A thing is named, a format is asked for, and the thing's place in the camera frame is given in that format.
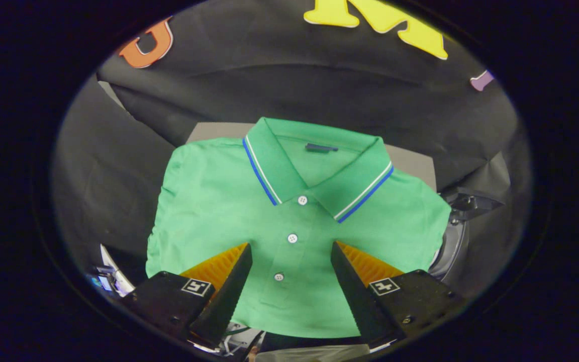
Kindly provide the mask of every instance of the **clothing label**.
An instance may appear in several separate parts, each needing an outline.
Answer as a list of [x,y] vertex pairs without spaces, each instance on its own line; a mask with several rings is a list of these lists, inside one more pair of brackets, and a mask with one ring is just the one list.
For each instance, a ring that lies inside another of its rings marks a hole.
[[328,153],[329,151],[338,151],[338,147],[319,146],[318,144],[308,143],[305,145],[307,151]]

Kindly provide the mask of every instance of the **black fabric backdrop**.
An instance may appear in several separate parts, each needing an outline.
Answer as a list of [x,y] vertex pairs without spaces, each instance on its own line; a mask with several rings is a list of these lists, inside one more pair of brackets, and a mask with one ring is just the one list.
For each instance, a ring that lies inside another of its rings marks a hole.
[[[168,21],[174,41],[163,59],[134,69],[116,52],[85,83],[53,169],[58,224],[83,268],[101,263],[103,243],[145,278],[140,268],[173,149],[197,122],[266,116],[379,135],[431,156],[439,190],[465,185],[503,197],[505,207],[471,222],[469,258],[452,282],[467,296],[490,284],[519,241],[530,190],[524,133],[505,92],[497,81],[473,89],[469,78],[485,68],[452,39],[444,38],[448,60],[441,60],[401,41],[396,32],[405,24],[378,34],[352,6],[357,28],[309,24],[303,13],[313,5],[202,3]],[[140,37],[151,50],[152,37]],[[126,110],[97,80],[110,83]]]

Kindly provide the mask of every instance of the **metal bracket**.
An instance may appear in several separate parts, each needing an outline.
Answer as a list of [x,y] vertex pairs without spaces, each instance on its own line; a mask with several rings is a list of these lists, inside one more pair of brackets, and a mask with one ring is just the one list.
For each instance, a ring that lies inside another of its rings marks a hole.
[[484,215],[504,204],[502,200],[469,188],[452,188],[440,194],[451,206],[450,224],[457,225],[477,216]]

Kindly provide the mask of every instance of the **cable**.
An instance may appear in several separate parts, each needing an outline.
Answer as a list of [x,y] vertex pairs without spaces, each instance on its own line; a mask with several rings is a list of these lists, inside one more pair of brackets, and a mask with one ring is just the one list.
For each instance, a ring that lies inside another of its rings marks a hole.
[[250,327],[245,327],[245,328],[241,328],[241,329],[237,329],[237,330],[230,330],[229,332],[225,333],[225,335],[239,334],[239,333],[244,332],[248,329],[250,329]]

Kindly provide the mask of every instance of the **shirt sleeve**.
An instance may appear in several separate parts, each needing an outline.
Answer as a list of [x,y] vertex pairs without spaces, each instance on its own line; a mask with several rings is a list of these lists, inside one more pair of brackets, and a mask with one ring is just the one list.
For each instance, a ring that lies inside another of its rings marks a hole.
[[180,168],[182,167],[184,154],[184,146],[175,149],[168,162],[167,169],[165,170],[165,176],[158,197],[156,219],[147,243],[146,272],[149,278],[161,271],[159,230],[167,218],[168,210],[179,192]]
[[435,252],[441,248],[443,243],[444,232],[448,225],[448,216],[450,216],[450,205],[441,198],[432,188],[429,188],[422,182],[421,199],[424,201],[426,209],[426,219],[428,224],[427,240],[430,240],[433,250],[430,253],[430,261]]

